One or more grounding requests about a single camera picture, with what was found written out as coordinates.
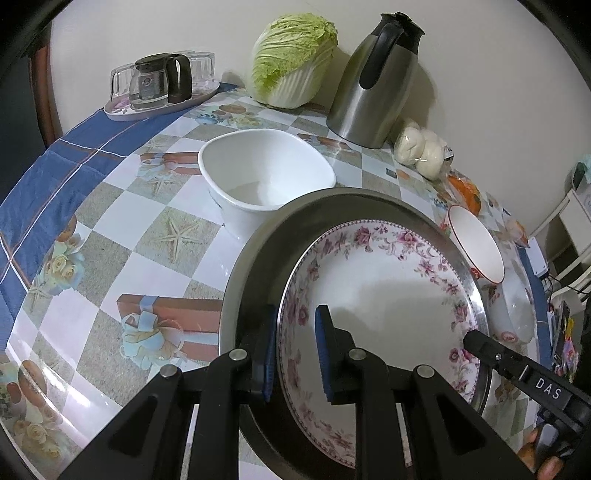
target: floral plate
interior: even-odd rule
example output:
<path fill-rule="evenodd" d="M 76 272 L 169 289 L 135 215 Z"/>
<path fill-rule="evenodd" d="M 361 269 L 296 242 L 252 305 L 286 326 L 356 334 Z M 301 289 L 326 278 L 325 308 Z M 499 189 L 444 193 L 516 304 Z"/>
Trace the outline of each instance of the floral plate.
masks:
<path fill-rule="evenodd" d="M 466 290 L 425 239 L 381 220 L 357 220 L 319 237 L 290 275 L 280 304 L 281 387 L 304 434 L 326 455 L 355 466 L 355 406 L 323 392 L 314 311 L 329 306 L 336 327 L 388 365 L 433 366 L 462 397 L 475 393 L 479 360 L 463 349 L 477 328 Z"/>

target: pink floral rim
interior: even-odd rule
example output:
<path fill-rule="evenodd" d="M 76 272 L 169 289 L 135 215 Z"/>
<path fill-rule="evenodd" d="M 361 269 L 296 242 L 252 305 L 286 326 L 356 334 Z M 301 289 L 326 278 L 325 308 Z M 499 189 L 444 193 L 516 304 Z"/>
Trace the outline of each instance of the pink floral rim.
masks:
<path fill-rule="evenodd" d="M 355 225 L 359 225 L 359 228 L 352 232 L 352 235 L 351 232 L 341 232 L 340 235 L 332 237 L 333 234 Z M 354 434 L 335 429 L 331 424 L 316 418 L 309 407 L 314 393 L 304 391 L 301 387 L 298 371 L 301 352 L 299 349 L 293 351 L 291 344 L 296 328 L 304 327 L 310 318 L 307 294 L 311 283 L 319 278 L 321 264 L 318 260 L 331 254 L 343 254 L 348 260 L 351 250 L 359 248 L 363 248 L 367 253 L 378 248 L 387 255 L 394 255 L 398 261 L 406 261 L 409 255 L 418 255 L 420 262 L 415 272 L 439 285 L 451 299 L 454 316 L 450 326 L 452 332 L 458 328 L 458 334 L 463 336 L 467 331 L 476 328 L 473 308 L 455 270 L 435 247 L 401 225 L 381 220 L 343 223 L 325 232 L 306 250 L 291 273 L 281 299 L 277 330 L 279 378 L 284 397 L 300 429 L 327 456 L 350 467 L 355 466 Z M 303 267 L 306 267 L 305 275 L 298 275 Z M 457 370 L 457 381 L 453 381 L 452 386 L 469 402 L 476 388 L 479 361 L 463 348 L 453 348 L 449 354 L 449 361 L 454 371 Z M 473 378 L 469 389 L 467 377 Z M 298 398 L 293 398 L 292 391 Z"/>

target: white tray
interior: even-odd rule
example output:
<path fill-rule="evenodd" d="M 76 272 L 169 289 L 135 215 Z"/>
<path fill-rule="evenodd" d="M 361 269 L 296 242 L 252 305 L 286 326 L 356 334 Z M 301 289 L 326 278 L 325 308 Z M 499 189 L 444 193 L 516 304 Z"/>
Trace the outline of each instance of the white tray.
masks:
<path fill-rule="evenodd" d="M 107 116 L 116 122 L 130 122 L 134 120 L 143 120 L 163 113 L 172 113 L 184 110 L 186 108 L 201 105 L 206 100 L 209 100 L 217 92 L 220 83 L 217 80 L 212 80 L 212 89 L 206 93 L 195 93 L 189 100 L 180 103 L 167 103 L 166 105 L 151 108 L 146 110 L 133 110 L 129 103 L 129 96 L 123 95 L 110 100 L 106 103 L 103 110 Z"/>

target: starfish print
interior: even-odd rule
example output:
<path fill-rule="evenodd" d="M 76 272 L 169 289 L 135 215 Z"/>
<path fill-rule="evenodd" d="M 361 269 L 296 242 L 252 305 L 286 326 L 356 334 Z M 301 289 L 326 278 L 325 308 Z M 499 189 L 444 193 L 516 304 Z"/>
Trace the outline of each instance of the starfish print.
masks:
<path fill-rule="evenodd" d="M 39 285 L 39 278 L 35 277 L 33 279 L 33 284 L 29 289 L 29 293 L 33 295 L 33 299 L 31 300 L 31 311 L 35 310 L 35 304 L 39 298 L 42 299 L 49 299 L 51 295 L 47 294 Z"/>
<path fill-rule="evenodd" d="M 172 242 L 173 243 L 173 263 L 178 260 L 178 251 L 182 246 L 183 242 L 190 244 L 200 244 L 200 240 L 189 236 L 188 233 L 198 226 L 198 223 L 192 223 L 189 226 L 180 229 L 176 226 L 172 218 L 168 217 L 168 228 L 171 234 L 155 238 L 155 242 Z"/>
<path fill-rule="evenodd" d="M 153 195 L 157 195 L 164 184 L 172 182 L 173 181 L 169 179 L 152 179 L 148 181 L 149 184 L 154 185 L 154 191 L 152 192 Z"/>

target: white bowl with red rim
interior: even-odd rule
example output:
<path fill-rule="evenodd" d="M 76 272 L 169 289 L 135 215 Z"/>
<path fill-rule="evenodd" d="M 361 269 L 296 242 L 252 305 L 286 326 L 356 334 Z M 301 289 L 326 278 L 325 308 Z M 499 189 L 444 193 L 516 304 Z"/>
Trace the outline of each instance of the white bowl with red rim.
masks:
<path fill-rule="evenodd" d="M 461 205 L 452 205 L 440 227 L 462 252 L 481 287 L 503 282 L 503 257 L 492 235 L 477 216 Z"/>

